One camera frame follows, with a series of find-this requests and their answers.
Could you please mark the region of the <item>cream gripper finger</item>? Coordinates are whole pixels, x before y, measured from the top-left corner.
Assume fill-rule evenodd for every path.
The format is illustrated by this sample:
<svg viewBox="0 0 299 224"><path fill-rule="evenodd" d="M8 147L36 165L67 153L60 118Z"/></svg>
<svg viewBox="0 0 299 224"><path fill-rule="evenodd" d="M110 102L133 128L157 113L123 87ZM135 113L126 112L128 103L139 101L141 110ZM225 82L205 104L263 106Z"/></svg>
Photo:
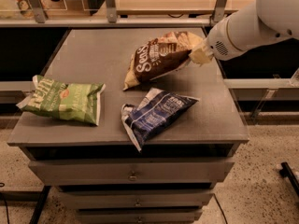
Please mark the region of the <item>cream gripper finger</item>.
<svg viewBox="0 0 299 224"><path fill-rule="evenodd" d="M213 59L213 51L208 45L207 40L203 39L199 42L189 54L189 57L194 63L205 64L210 63Z"/></svg>

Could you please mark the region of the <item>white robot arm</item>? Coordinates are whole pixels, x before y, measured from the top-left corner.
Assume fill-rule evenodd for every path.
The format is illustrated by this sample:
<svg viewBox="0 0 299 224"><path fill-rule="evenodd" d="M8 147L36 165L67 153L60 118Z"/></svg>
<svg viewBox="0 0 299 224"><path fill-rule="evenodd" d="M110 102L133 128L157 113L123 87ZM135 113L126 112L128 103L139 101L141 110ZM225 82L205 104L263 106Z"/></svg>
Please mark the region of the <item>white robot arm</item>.
<svg viewBox="0 0 299 224"><path fill-rule="evenodd" d="M190 58L200 64L228 61L291 38L299 39L299 0L255 0L219 21Z"/></svg>

